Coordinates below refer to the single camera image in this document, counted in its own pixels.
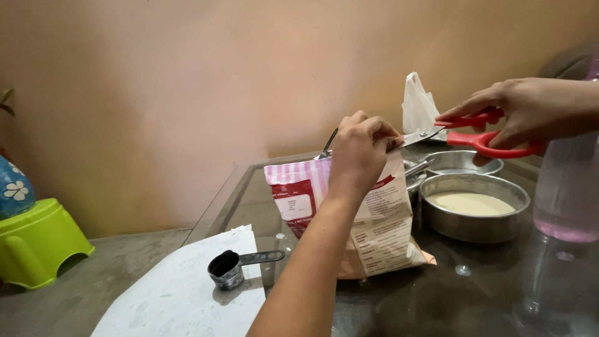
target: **red scissors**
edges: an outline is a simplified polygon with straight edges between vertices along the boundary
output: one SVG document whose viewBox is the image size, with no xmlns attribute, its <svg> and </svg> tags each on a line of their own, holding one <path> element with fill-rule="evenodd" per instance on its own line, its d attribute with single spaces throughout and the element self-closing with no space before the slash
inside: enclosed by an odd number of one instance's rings
<svg viewBox="0 0 599 337">
<path fill-rule="evenodd" d="M 467 145 L 474 148 L 479 154 L 490 158 L 513 159 L 540 153 L 544 145 L 542 143 L 529 143 L 528 147 L 524 149 L 491 149 L 489 147 L 489 142 L 497 136 L 499 131 L 481 134 L 463 134 L 457 132 L 449 132 L 446 135 L 438 134 L 439 131 L 443 129 L 483 126 L 489 122 L 496 123 L 504 115 L 503 110 L 495 109 L 491 112 L 484 112 L 474 117 L 457 117 L 447 122 L 436 122 L 435 126 L 432 128 L 428 128 L 418 133 L 405 135 L 404 142 L 399 145 L 399 148 L 417 143 L 421 140 L 433 139 L 447 142 L 449 145 Z"/>
</svg>

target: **black measuring cup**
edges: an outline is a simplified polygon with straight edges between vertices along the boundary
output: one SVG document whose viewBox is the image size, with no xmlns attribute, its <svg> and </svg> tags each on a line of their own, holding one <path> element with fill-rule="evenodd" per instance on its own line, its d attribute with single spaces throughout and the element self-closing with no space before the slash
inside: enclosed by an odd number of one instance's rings
<svg viewBox="0 0 599 337">
<path fill-rule="evenodd" d="M 243 282 L 243 271 L 241 266 L 264 262 L 282 260 L 285 252 L 278 249 L 275 251 L 257 252 L 239 255 L 234 251 L 224 251 L 208 265 L 208 274 L 221 290 L 233 290 Z"/>
</svg>

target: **green plastic stool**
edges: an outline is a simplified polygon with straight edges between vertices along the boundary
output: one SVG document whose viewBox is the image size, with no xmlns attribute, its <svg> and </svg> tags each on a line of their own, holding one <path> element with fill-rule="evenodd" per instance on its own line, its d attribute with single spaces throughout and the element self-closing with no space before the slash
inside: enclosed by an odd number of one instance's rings
<svg viewBox="0 0 599 337">
<path fill-rule="evenodd" d="M 90 256 L 95 248 L 71 215 L 56 199 L 0 221 L 0 278 L 28 290 L 56 279 L 60 265 L 70 256 Z"/>
</svg>

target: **scissor blade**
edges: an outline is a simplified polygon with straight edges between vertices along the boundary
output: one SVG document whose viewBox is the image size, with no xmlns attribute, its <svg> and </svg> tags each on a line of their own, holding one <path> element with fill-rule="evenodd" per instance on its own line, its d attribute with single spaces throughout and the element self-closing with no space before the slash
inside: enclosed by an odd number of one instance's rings
<svg viewBox="0 0 599 337">
<path fill-rule="evenodd" d="M 412 145 L 421 140 L 429 139 L 432 136 L 439 133 L 439 131 L 443 130 L 444 128 L 445 127 L 432 127 L 432 128 L 425 129 L 419 133 L 409 134 L 407 137 L 404 137 L 404 142 L 399 145 L 399 148 L 404 148 L 408 145 Z"/>
</svg>

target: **glass tabletop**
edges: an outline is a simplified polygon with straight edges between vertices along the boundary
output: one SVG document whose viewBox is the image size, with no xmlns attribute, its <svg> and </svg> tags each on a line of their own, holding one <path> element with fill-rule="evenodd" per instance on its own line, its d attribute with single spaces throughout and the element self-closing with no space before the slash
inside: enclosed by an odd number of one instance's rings
<svg viewBox="0 0 599 337">
<path fill-rule="evenodd" d="M 415 144 L 405 160 L 453 147 Z M 238 166 L 198 227 L 212 236 L 252 224 L 258 251 L 283 249 L 286 257 L 261 265 L 269 292 L 297 239 L 281 219 L 264 166 L 314 158 L 319 152 Z M 506 163 L 500 173 L 534 196 L 535 181 Z M 560 242 L 533 226 L 532 207 L 514 239 L 492 245 L 461 242 L 422 224 L 416 207 L 412 235 L 437 259 L 426 265 L 339 280 L 333 336 L 596 336 L 599 331 L 599 247 Z M 185 244 L 203 239 L 192 234 Z"/>
</svg>

